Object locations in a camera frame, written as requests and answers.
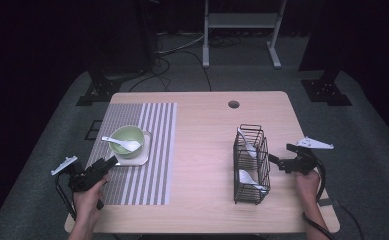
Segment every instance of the gray carpet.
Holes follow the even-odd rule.
[[[212,91],[284,91],[288,94],[305,135],[332,143],[334,150],[316,150],[327,169],[327,191],[347,207],[360,223],[366,239],[389,239],[389,129],[369,104],[358,83],[340,73],[336,84],[353,106],[329,107],[309,101],[300,80],[318,78],[322,72],[298,72],[307,38],[281,37],[276,45],[283,69],[274,70],[265,47],[269,37],[233,39],[230,47],[212,48],[206,70]],[[160,37],[160,49],[191,41],[181,36]],[[184,49],[201,59],[201,47]],[[164,56],[169,70],[132,91],[209,91],[208,80],[197,58],[189,53]],[[157,60],[153,71],[167,63]],[[131,89],[138,79],[124,82],[121,91]],[[54,189],[55,169],[65,157],[87,160],[93,141],[84,140],[91,123],[101,120],[108,103],[75,106],[85,94],[90,77],[82,73],[70,87],[0,210],[0,239],[66,239],[63,225],[67,211]],[[340,207],[336,213],[341,230],[337,239],[359,239],[352,219]],[[120,235],[137,239],[139,235]],[[191,239],[189,236],[178,238]],[[305,239],[305,235],[261,235],[264,239]],[[96,234],[94,239],[114,239]]]

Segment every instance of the hole in table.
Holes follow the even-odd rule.
[[[239,102],[237,102],[237,101],[229,101],[228,102],[228,106],[230,107],[230,108],[238,108],[239,106],[240,106],[240,103]]]

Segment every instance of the wooden table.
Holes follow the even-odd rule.
[[[238,108],[229,107],[237,101]],[[284,92],[118,93],[112,104],[177,103],[168,205],[106,205],[95,232],[104,233],[294,233],[304,232],[294,175],[271,163],[271,191],[262,203],[233,200],[233,143],[240,124],[261,125],[269,153],[304,137]],[[332,206],[321,207],[331,232],[340,225]],[[71,231],[68,217],[65,229]]]

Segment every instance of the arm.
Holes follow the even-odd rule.
[[[316,193],[318,191],[319,182],[320,177],[316,171],[311,171],[306,176],[298,172],[296,173],[296,189],[306,217],[328,230],[316,203]],[[306,225],[306,235],[308,240],[328,239],[323,233],[310,224]]]
[[[104,177],[88,191],[73,193],[77,215],[69,240],[88,240],[92,238],[94,227],[100,214],[97,209],[97,201],[101,197],[101,186],[106,182],[107,179]]]

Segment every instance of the black mesh holder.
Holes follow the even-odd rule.
[[[256,157],[249,154],[244,138],[237,131],[234,142],[234,201],[259,204],[271,189],[266,138],[259,125],[242,124],[240,129],[245,136],[245,141],[254,146]],[[257,184],[247,183],[245,179],[240,181],[240,170],[246,171]]]

